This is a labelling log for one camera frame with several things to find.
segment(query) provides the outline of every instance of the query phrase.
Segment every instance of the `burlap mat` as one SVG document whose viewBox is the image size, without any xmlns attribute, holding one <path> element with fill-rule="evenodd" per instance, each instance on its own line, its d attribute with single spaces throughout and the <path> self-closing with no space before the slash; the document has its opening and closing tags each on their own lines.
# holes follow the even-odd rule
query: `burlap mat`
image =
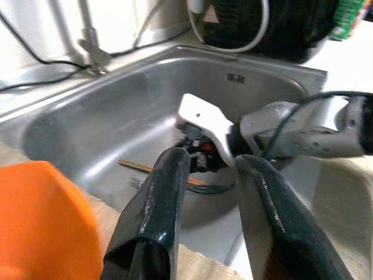
<svg viewBox="0 0 373 280">
<path fill-rule="evenodd" d="M 0 167 L 29 161 L 29 158 L 19 151 L 0 144 Z M 98 225 L 98 233 L 103 255 L 109 244 L 111 235 L 119 218 L 119 212 L 103 203 L 96 197 L 83 191 L 90 204 Z M 200 253 L 194 252 L 185 246 L 179 246 L 177 265 L 178 280 L 239 280 L 242 279 L 236 272 L 223 264 L 208 259 Z"/>
<path fill-rule="evenodd" d="M 0 166 L 29 159 L 0 145 Z M 373 279 L 373 157 L 321 160 L 312 212 L 355 280 Z M 96 216 L 103 252 L 119 213 L 85 193 Z M 222 264 L 180 245 L 178 280 L 242 279 Z"/>
</svg>

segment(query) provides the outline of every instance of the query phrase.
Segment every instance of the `white cable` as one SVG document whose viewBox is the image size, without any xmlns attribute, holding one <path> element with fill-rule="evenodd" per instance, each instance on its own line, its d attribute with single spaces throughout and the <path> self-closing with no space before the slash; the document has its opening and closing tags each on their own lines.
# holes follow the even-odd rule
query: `white cable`
<svg viewBox="0 0 373 280">
<path fill-rule="evenodd" d="M 158 0 L 154 6 L 152 7 L 152 9 L 150 10 L 150 12 L 147 14 L 143 24 L 141 25 L 141 28 L 140 28 L 140 31 L 138 33 L 138 35 L 136 36 L 136 39 L 133 41 L 132 43 L 132 48 L 137 48 L 138 44 L 140 43 L 141 41 L 141 38 L 145 32 L 145 30 L 147 29 L 150 21 L 153 19 L 153 16 L 155 15 L 155 13 L 158 11 L 158 9 L 162 6 L 164 0 Z"/>
<path fill-rule="evenodd" d="M 247 45 L 245 45 L 245 46 L 243 46 L 241 48 L 218 48 L 218 47 L 214 47 L 213 45 L 206 45 L 206 46 L 209 46 L 210 48 L 212 48 L 214 50 L 224 51 L 224 52 L 227 52 L 227 53 L 243 53 L 244 51 L 251 50 L 256 45 L 258 45 L 260 43 L 260 41 L 263 39 L 264 34 L 267 31 L 268 22 L 269 22 L 269 3 L 268 3 L 268 0 L 261 0 L 261 3 L 262 3 L 262 21 L 261 21 L 261 26 L 260 26 L 260 28 L 258 30 L 258 33 L 256 34 L 256 36 L 254 37 L 254 39 L 252 39 L 252 41 L 250 43 L 248 43 Z M 205 41 L 200 36 L 200 34 L 199 34 L 198 30 L 197 30 L 196 24 L 194 22 L 194 15 L 193 15 L 193 13 L 191 12 L 191 10 L 189 8 L 187 8 L 187 9 L 188 9 L 188 16 L 189 16 L 189 20 L 191 21 L 191 25 L 192 25 L 193 31 L 196 34 L 196 37 L 198 38 L 198 40 L 201 43 L 204 44 Z"/>
</svg>

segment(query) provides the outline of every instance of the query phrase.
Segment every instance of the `power cord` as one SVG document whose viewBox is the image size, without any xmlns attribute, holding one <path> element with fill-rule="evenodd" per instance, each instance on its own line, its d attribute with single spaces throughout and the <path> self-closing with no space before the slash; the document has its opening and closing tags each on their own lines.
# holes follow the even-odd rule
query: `power cord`
<svg viewBox="0 0 373 280">
<path fill-rule="evenodd" d="M 49 65 L 49 64 L 68 64 L 71 66 L 78 67 L 80 69 L 87 69 L 89 65 L 80 65 L 75 62 L 71 61 L 66 61 L 66 60 L 44 60 L 40 58 L 31 48 L 30 46 L 26 43 L 26 41 L 19 35 L 19 33 L 16 31 L 16 29 L 9 23 L 9 21 L 4 17 L 4 15 L 0 12 L 0 19 L 2 23 L 8 28 L 8 30 L 13 34 L 13 36 L 16 37 L 18 42 L 26 49 L 26 51 L 39 63 L 44 64 L 44 65 Z"/>
<path fill-rule="evenodd" d="M 278 140 L 282 130 L 284 127 L 289 123 L 289 121 L 294 117 L 294 115 L 299 112 L 300 109 L 302 109 L 304 106 L 321 99 L 327 99 L 333 96 L 346 96 L 346 97 L 356 97 L 356 96 L 362 96 L 366 98 L 373 98 L 373 93 L 368 92 L 344 92 L 344 91 L 338 91 L 338 92 L 325 92 L 316 94 L 310 97 L 307 97 L 306 99 L 303 99 L 298 105 L 296 105 L 291 111 L 290 114 L 287 115 L 286 118 L 282 119 L 277 126 L 275 132 L 273 133 L 271 140 L 269 141 L 269 144 L 267 148 L 263 151 L 262 158 L 270 161 L 273 159 L 272 150 L 275 146 L 276 141 Z"/>
<path fill-rule="evenodd" d="M 66 76 L 62 77 L 62 78 L 59 78 L 59 79 L 55 79 L 55 80 L 47 80 L 47 81 L 43 81 L 43 82 L 30 82 L 30 83 L 18 83 L 16 85 L 11 85 L 11 86 L 6 86 L 6 87 L 3 87 L 0 89 L 0 92 L 3 92 L 3 91 L 6 91 L 8 89 L 15 89 L 15 88 L 22 88 L 22 87 L 26 87 L 26 86 L 42 86 L 42 85 L 51 85 L 53 83 L 59 83 L 59 82 L 62 82 L 64 80 L 67 80 L 67 79 L 70 79 L 71 77 L 73 77 L 76 73 L 80 72 L 80 71 L 83 71 L 82 68 L 79 68 L 69 74 L 67 74 Z"/>
<path fill-rule="evenodd" d="M 138 47 L 138 43 L 143 35 L 143 33 L 145 32 L 146 28 L 148 27 L 151 19 L 153 18 L 154 14 L 157 12 L 157 10 L 159 9 L 159 7 L 161 6 L 161 4 L 164 2 L 164 0 L 159 0 L 155 5 L 154 7 L 152 8 L 152 10 L 149 12 L 148 16 L 146 17 L 146 19 L 144 20 L 144 23 L 140 29 L 140 32 L 137 36 L 137 38 L 135 39 L 135 41 L 133 42 L 132 44 L 132 48 L 130 50 L 127 50 L 127 51 L 123 51 L 123 52 L 116 52 L 116 53 L 112 53 L 110 54 L 113 58 L 116 58 L 116 57 L 120 57 L 122 55 L 126 55 L 126 54 L 129 54 L 135 50 L 139 50 L 141 48 L 145 48 L 145 47 L 150 47 L 150 46 L 153 46 L 155 44 L 160 44 L 160 43 L 163 43 L 165 41 L 168 41 L 168 40 L 172 40 L 176 37 L 179 37 L 181 35 L 183 35 L 184 33 L 188 32 L 190 30 L 190 28 L 184 30 L 183 32 L 181 32 L 180 34 L 172 37 L 172 38 L 168 38 L 164 41 L 161 41 L 161 42 L 157 42 L 157 43 L 154 43 L 154 44 L 150 44 L 150 45 L 146 45 L 144 47 Z M 18 34 L 18 32 L 15 30 L 15 28 L 9 23 L 9 21 L 4 17 L 4 15 L 0 12 L 0 19 L 1 21 L 3 22 L 3 24 L 9 29 L 9 31 L 17 38 L 17 40 L 19 41 L 19 43 L 27 50 L 27 52 L 35 59 L 37 60 L 38 62 L 40 62 L 41 64 L 44 64 L 44 65 L 49 65 L 49 64 L 68 64 L 68 65 L 72 65 L 72 66 L 75 66 L 75 67 L 78 67 L 79 69 L 76 70 L 76 71 L 73 71 L 69 74 L 67 74 L 67 76 L 65 77 L 62 77 L 62 78 L 59 78 L 59 79 L 55 79 L 55 80 L 49 80 L 49 81 L 44 81 L 44 82 L 30 82 L 30 83 L 20 83 L 20 84 L 16 84 L 16 85 L 10 85 L 10 86 L 6 86 L 6 87 L 3 87 L 0 89 L 0 92 L 3 92 L 3 91 L 6 91 L 6 90 L 9 90 L 9 89 L 14 89 L 14 88 L 19 88 L 19 87 L 28 87 L 28 86 L 40 86 L 40 85 L 50 85 L 50 84 L 53 84 L 53 83 L 58 83 L 58 82 L 62 82 L 62 81 L 65 81 L 69 78 L 71 78 L 72 76 L 74 76 L 76 73 L 80 72 L 81 70 L 84 70 L 84 69 L 87 69 L 90 67 L 90 65 L 79 65 L 75 62 L 71 62 L 71 61 L 64 61 L 64 60 L 52 60 L 52 61 L 46 61 L 46 60 L 43 60 L 41 59 L 40 57 L 38 57 L 38 55 L 29 47 L 29 45 L 26 43 L 26 41 Z"/>
<path fill-rule="evenodd" d="M 227 53 L 243 53 L 245 51 L 249 51 L 252 48 L 256 47 L 261 40 L 263 39 L 264 35 L 266 34 L 267 28 L 268 28 L 268 23 L 269 23 L 269 0 L 260 0 L 262 4 L 262 20 L 261 20 L 261 25 L 259 27 L 259 30 L 255 37 L 245 46 L 240 47 L 240 48 L 218 48 L 213 45 L 208 45 L 211 49 L 216 50 L 216 51 L 223 51 Z M 189 21 L 191 22 L 193 31 L 197 37 L 197 39 L 204 44 L 205 41 L 202 38 L 202 36 L 199 34 L 195 19 L 194 19 L 194 14 L 189 8 L 189 3 L 187 2 L 187 10 L 188 10 L 188 17 Z"/>
</svg>

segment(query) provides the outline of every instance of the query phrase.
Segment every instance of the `faucet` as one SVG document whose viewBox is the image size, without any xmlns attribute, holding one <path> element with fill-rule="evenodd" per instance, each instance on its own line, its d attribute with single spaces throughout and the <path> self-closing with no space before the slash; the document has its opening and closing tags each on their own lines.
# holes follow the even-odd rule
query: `faucet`
<svg viewBox="0 0 373 280">
<path fill-rule="evenodd" d="M 105 66 L 110 63 L 111 56 L 98 46 L 97 33 L 92 25 L 87 0 L 79 0 L 79 9 L 84 28 L 82 29 L 83 39 L 79 39 L 78 44 L 88 52 L 93 73 L 97 76 L 105 74 L 108 72 Z"/>
</svg>

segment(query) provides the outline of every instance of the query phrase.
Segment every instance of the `orange object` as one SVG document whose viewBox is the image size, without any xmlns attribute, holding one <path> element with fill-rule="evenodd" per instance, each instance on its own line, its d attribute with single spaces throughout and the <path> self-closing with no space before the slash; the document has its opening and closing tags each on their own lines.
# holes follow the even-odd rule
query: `orange object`
<svg viewBox="0 0 373 280">
<path fill-rule="evenodd" d="M 210 143 L 204 143 L 202 145 L 202 149 L 206 152 L 211 152 L 213 150 L 212 145 Z"/>
<path fill-rule="evenodd" d="M 48 162 L 0 169 L 0 279 L 99 279 L 97 227 L 83 194 Z"/>
</svg>

